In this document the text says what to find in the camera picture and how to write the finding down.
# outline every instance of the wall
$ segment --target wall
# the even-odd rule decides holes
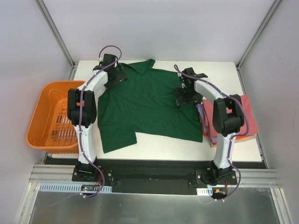
[[[70,67],[33,0],[0,2],[0,220],[14,223],[35,163],[26,132],[39,93]]]
[[[241,67],[266,160],[279,171],[294,223],[299,223],[298,8],[298,0],[281,3]]]
[[[237,62],[272,2],[45,0],[75,61],[114,44],[124,60]]]

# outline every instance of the gray floor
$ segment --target gray floor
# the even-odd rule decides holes
[[[68,193],[39,192],[50,204]],[[73,196],[52,206],[35,204],[31,224],[275,224],[279,223],[270,189],[238,189],[223,202],[206,196],[99,194]]]

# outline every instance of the green shirt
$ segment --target green shirt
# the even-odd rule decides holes
[[[104,153],[137,143],[135,132],[202,142],[195,105],[176,105],[177,73],[153,69],[155,60],[124,64],[127,81],[99,97],[98,126]]]

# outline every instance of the green cloth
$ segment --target green cloth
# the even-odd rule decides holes
[[[124,64],[127,81],[106,90],[98,101],[104,153],[137,143],[135,132],[202,142],[195,105],[176,105],[177,73],[153,69],[155,60]]]

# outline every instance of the white table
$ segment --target white table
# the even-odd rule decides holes
[[[80,61],[74,80],[86,81],[98,63],[98,61]],[[173,68],[175,63],[181,70],[193,67],[196,73],[205,73],[213,84],[227,94],[243,94],[234,63],[157,61],[153,68],[175,71]],[[216,151],[216,148],[210,147],[205,136],[202,143],[144,133],[136,133],[136,137],[137,144],[104,154],[97,121],[93,126],[94,146],[99,159],[211,161]],[[77,154],[54,154],[52,156],[54,158],[78,157]],[[233,161],[261,161],[256,140],[235,143],[232,159]]]

